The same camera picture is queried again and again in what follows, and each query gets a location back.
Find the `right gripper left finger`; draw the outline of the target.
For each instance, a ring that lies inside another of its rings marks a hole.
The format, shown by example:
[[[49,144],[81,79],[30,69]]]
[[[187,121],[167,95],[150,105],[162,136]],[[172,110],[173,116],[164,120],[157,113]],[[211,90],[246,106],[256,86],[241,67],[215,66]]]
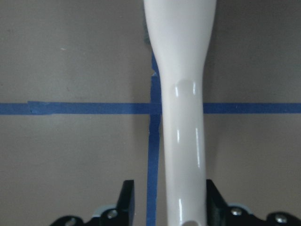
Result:
[[[135,215],[134,180],[123,182],[117,204],[114,207],[93,214],[88,222],[77,216],[67,215],[58,218],[52,226],[131,226]]]

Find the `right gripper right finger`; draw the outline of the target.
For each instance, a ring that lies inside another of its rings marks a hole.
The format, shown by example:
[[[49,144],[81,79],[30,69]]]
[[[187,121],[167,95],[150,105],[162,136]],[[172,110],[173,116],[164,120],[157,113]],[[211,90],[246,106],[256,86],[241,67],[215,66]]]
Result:
[[[260,219],[246,208],[226,203],[212,180],[206,181],[207,224],[209,226],[300,226],[301,219],[278,211]]]

